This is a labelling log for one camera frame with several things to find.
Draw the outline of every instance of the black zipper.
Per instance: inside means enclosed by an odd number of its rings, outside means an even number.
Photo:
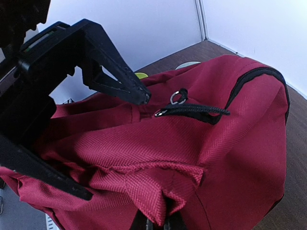
[[[159,117],[159,116],[165,116],[165,115],[182,115],[182,116],[192,117],[197,120],[215,125],[216,123],[219,122],[222,115],[230,114],[227,111],[227,108],[229,107],[231,102],[235,99],[235,97],[239,94],[244,84],[263,74],[274,76],[277,80],[283,83],[285,92],[286,92],[288,105],[290,106],[289,93],[288,93],[286,82],[282,74],[273,68],[259,67],[259,68],[252,69],[246,72],[245,74],[243,74],[241,77],[238,78],[235,86],[233,87],[230,93],[229,99],[224,109],[216,108],[212,106],[206,106],[206,105],[199,105],[199,104],[188,104],[188,103],[169,104],[165,108],[161,109],[158,113],[156,113],[155,116]],[[219,115],[212,116],[209,113],[215,113]],[[286,121],[288,119],[288,115],[289,115],[289,107],[285,114]]]

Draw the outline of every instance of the dark wooden floor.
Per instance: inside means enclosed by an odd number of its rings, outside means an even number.
[[[209,41],[198,43],[139,71],[148,75],[175,69],[187,61],[207,61],[232,52]],[[289,87],[285,195],[255,230],[307,230],[307,101]]]

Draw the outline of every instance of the white vent grille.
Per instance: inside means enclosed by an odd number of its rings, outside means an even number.
[[[60,230],[53,220],[46,214],[47,230]]]

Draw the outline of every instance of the white wall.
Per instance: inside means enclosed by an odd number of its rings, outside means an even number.
[[[203,0],[209,39],[277,68],[307,95],[306,0]]]
[[[56,21],[100,23],[132,70],[201,41],[194,0],[52,0],[42,31]],[[80,70],[52,93],[57,103],[92,94]]]

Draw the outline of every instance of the red fabric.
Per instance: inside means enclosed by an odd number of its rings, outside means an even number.
[[[216,125],[153,115],[181,88],[187,103],[224,108],[237,79],[263,66],[222,56],[144,79],[147,105],[104,94],[59,105],[35,150],[87,187],[91,201],[4,168],[0,175],[66,230],[129,229],[138,209],[159,225],[181,210],[190,230],[249,230],[284,192],[283,84],[268,75],[246,83]]]

